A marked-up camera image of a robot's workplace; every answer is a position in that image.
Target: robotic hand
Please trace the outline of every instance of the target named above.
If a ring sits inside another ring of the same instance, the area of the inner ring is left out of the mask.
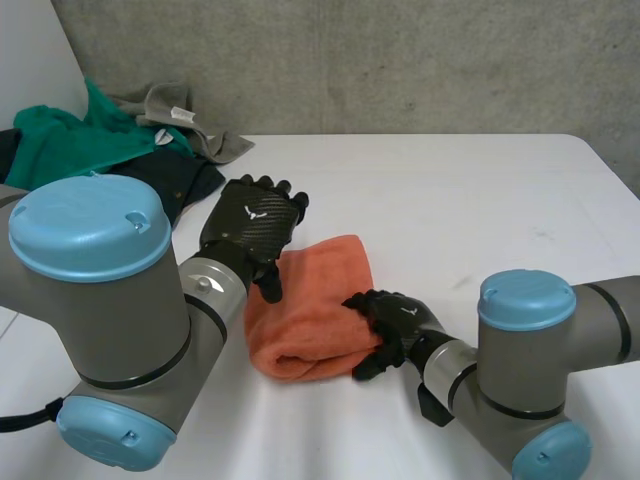
[[[423,302],[401,293],[369,290],[356,293],[342,305],[360,312],[383,342],[353,369],[356,380],[370,380],[389,366],[402,365],[416,342],[427,341],[426,333],[444,335],[440,322]]]
[[[267,176],[257,182],[250,175],[231,180],[200,236],[199,255],[236,259],[238,268],[258,285],[269,303],[282,298],[275,261],[309,206],[306,193],[290,198],[290,191],[288,181],[274,186]]]

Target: black cable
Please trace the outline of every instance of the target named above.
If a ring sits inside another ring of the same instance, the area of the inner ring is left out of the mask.
[[[18,432],[27,428],[35,427],[47,421],[55,422],[58,413],[62,409],[63,398],[57,398],[48,403],[44,409],[30,413],[28,415],[14,415],[11,417],[0,417],[0,433]]]

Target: gray cloth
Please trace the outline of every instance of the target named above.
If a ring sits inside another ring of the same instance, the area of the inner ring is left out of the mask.
[[[183,82],[158,83],[126,96],[112,96],[120,109],[141,127],[170,125],[182,129],[191,148],[216,164],[232,162],[254,145],[227,131],[207,133],[190,111],[189,87]]]

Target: pile of clothes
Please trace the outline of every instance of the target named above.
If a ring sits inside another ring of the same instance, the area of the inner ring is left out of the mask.
[[[210,195],[229,163],[253,143],[230,134],[208,135],[187,109],[188,87],[163,83],[113,101],[86,80],[83,120],[57,108],[19,112],[0,132],[0,183],[34,190],[62,178],[110,173],[149,184],[174,225],[188,205]]]

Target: green cloth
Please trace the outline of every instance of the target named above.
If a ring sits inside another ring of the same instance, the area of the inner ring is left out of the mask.
[[[89,109],[84,120],[58,108],[37,106],[18,112],[13,125],[22,139],[5,183],[34,190],[55,180],[90,172],[104,173],[118,163],[170,148],[193,156],[189,142],[167,127],[173,141],[155,144],[157,127],[139,127],[90,80],[86,80]]]

